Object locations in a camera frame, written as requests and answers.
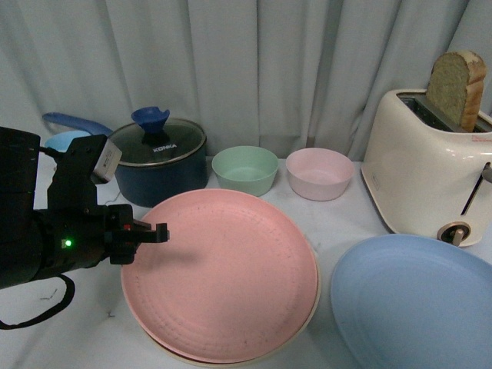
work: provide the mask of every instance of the white curtain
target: white curtain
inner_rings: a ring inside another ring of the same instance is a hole
[[[210,155],[361,160],[382,95],[426,88],[461,48],[492,70],[491,0],[3,0],[0,125],[45,141],[64,130],[48,111],[116,129],[157,105],[202,125]]]

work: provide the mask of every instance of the toast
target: toast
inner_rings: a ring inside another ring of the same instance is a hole
[[[426,97],[448,119],[472,132],[484,92],[487,66],[471,51],[447,52],[434,63]]]

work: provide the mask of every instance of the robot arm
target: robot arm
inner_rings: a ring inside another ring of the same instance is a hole
[[[0,127],[0,288],[59,277],[109,258],[130,264],[140,243],[168,240],[165,223],[133,218],[129,204],[97,204],[97,188],[111,180],[121,152],[104,135],[76,138],[67,152],[40,148],[40,137]],[[57,169],[48,208],[34,210],[40,151]]]

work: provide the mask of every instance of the table surface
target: table surface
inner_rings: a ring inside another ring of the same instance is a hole
[[[331,311],[331,274],[340,257],[367,238],[388,234],[364,186],[361,163],[344,194],[333,201],[309,201],[295,194],[287,180],[285,160],[272,189],[261,196],[282,210],[304,232],[318,257],[321,297],[304,331],[287,347],[248,368],[359,368],[337,331]],[[40,155],[35,208],[46,208],[46,190],[55,163]],[[210,171],[207,188],[218,188]],[[113,179],[98,186],[98,203],[127,202]],[[148,208],[134,205],[140,219]],[[492,227],[483,240],[466,248],[492,264]],[[67,273],[75,282],[73,302],[63,312],[34,327],[0,331],[2,368],[193,368],[170,356],[141,329],[121,289],[121,267],[103,261],[95,268]],[[58,278],[0,290],[0,319],[18,323],[47,310],[62,299],[65,286]]]

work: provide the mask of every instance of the cream toaster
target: cream toaster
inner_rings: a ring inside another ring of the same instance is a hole
[[[465,132],[425,91],[381,99],[361,174],[393,232],[469,246],[492,221],[492,119],[481,111],[474,132]]]

